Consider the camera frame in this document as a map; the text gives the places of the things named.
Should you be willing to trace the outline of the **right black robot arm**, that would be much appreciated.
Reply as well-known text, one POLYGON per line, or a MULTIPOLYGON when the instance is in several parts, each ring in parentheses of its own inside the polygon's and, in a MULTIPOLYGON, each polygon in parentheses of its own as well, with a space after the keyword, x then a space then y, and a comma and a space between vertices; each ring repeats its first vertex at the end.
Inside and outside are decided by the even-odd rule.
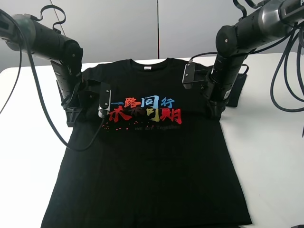
POLYGON ((207 99, 207 116, 220 119, 228 105, 228 97, 237 79, 243 62, 250 54, 256 54, 259 47, 272 42, 274 46, 286 39, 288 43, 276 67, 270 86, 271 101, 279 110, 289 113, 302 112, 303 108, 287 109, 280 106, 274 98, 274 83, 278 71, 284 68, 287 73, 289 53, 296 41, 299 42, 296 70, 299 86, 304 87, 301 75, 301 52, 304 48, 304 2, 302 0, 263 0, 247 4, 255 9, 247 15, 246 9, 234 1, 243 17, 233 26, 223 26, 216 36, 217 56, 213 66, 202 72, 201 89, 207 99))

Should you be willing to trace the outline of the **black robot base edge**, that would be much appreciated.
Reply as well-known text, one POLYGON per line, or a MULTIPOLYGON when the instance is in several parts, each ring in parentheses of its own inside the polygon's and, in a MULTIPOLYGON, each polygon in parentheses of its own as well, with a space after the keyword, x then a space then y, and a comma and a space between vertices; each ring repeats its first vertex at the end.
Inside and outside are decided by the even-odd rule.
POLYGON ((293 226, 291 228, 304 228, 304 224, 296 225, 296 226, 293 226))

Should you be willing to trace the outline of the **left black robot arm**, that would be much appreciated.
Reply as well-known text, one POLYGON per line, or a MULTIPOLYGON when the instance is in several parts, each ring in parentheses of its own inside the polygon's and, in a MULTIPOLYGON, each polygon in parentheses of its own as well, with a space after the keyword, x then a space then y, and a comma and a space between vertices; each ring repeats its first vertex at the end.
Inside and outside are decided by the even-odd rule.
POLYGON ((47 121, 53 126, 48 114, 38 75, 33 61, 34 57, 47 59, 51 62, 56 75, 61 106, 66 113, 68 127, 73 127, 76 121, 86 121, 89 110, 92 109, 93 92, 89 82, 82 76, 83 49, 79 43, 62 35, 55 27, 48 28, 30 14, 9 15, 0 12, 0 38, 7 46, 20 54, 28 55, 30 67, 34 76, 38 97, 47 121))

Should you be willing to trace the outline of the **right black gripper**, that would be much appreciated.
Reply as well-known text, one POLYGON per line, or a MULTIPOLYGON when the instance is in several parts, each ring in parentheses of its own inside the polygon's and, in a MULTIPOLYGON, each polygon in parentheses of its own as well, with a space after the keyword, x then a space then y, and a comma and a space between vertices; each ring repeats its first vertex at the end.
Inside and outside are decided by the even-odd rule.
POLYGON ((194 79, 208 101, 209 119, 219 121, 228 104, 228 83, 216 79, 211 71, 195 71, 194 79))

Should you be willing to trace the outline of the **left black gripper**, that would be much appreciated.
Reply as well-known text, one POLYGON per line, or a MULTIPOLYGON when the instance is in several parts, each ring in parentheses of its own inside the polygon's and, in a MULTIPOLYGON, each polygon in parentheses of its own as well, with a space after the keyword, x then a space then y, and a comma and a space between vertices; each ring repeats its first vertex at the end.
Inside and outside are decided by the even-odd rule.
POLYGON ((61 82, 61 106, 66 110, 67 126, 74 126, 82 112, 97 103, 100 83, 94 80, 80 80, 76 83, 61 82))

